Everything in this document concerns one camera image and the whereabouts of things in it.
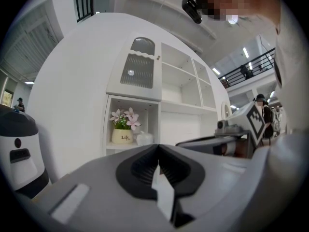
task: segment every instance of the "frosted glass panel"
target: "frosted glass panel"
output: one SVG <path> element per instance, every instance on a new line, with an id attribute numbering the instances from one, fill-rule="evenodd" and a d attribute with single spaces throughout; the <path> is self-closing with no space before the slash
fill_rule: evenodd
<path id="1" fill-rule="evenodd" d="M 154 42 L 146 38 L 137 38 L 134 40 L 131 50 L 148 55 L 155 55 Z"/>
<path id="2" fill-rule="evenodd" d="M 129 54 L 126 59 L 120 83 L 153 88 L 154 60 L 134 54 Z"/>

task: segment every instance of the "white flower pot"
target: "white flower pot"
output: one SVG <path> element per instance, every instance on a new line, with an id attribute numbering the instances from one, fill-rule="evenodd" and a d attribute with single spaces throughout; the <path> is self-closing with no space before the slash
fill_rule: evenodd
<path id="1" fill-rule="evenodd" d="M 112 142 L 118 145 L 133 143 L 133 131 L 114 129 L 112 131 Z"/>

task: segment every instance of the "gray machine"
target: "gray machine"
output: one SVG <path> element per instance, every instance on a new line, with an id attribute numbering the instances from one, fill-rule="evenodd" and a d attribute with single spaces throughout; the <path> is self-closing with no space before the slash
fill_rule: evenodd
<path id="1" fill-rule="evenodd" d="M 226 123 L 230 129 L 222 125 L 215 140 L 235 139 L 242 128 L 256 145 L 265 125 L 255 109 L 249 104 L 234 113 Z M 307 173 L 308 144 L 306 134 L 287 135 L 272 148 L 256 150 L 252 159 L 142 146 L 85 164 L 42 193 L 37 206 L 23 202 L 50 231 L 258 231 L 297 193 Z M 152 189 L 158 162 L 174 188 L 170 220 Z"/>

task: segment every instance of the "person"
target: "person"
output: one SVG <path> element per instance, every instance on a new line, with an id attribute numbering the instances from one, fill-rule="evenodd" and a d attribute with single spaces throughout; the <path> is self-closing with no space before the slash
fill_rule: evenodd
<path id="1" fill-rule="evenodd" d="M 263 138 L 269 139 L 273 136 L 274 130 L 272 128 L 272 111 L 268 106 L 268 102 L 263 94 L 256 96 L 256 104 L 262 108 L 262 117 L 264 119 L 266 129 Z"/>
<path id="2" fill-rule="evenodd" d="M 297 95 L 309 90 L 309 45 L 297 19 L 283 0 L 196 0 L 203 14 L 214 19 L 226 20 L 227 15 L 239 17 L 262 16 L 274 25 L 277 39 L 274 56 L 274 70 L 278 83 L 277 96 L 285 108 L 289 123 L 287 132 L 306 131 L 309 128 L 309 114 L 305 109 L 295 114 L 295 105 L 309 104 L 309 100 Z M 291 96 L 283 95 L 293 89 Z M 244 143 L 236 142 L 230 146 L 235 156 L 244 157 Z M 222 146 L 222 154 L 227 151 Z"/>
<path id="3" fill-rule="evenodd" d="M 18 101 L 18 105 L 16 106 L 16 108 L 17 108 L 19 111 L 25 112 L 25 106 L 24 106 L 24 104 L 23 104 L 23 99 L 22 99 L 22 98 L 19 98 L 17 101 Z"/>

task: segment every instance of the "door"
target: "door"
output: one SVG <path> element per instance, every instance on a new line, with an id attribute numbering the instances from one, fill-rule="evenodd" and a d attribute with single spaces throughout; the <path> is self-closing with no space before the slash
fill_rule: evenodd
<path id="1" fill-rule="evenodd" d="M 160 101 L 161 66 L 161 42 L 132 33 L 115 62 L 106 92 Z"/>

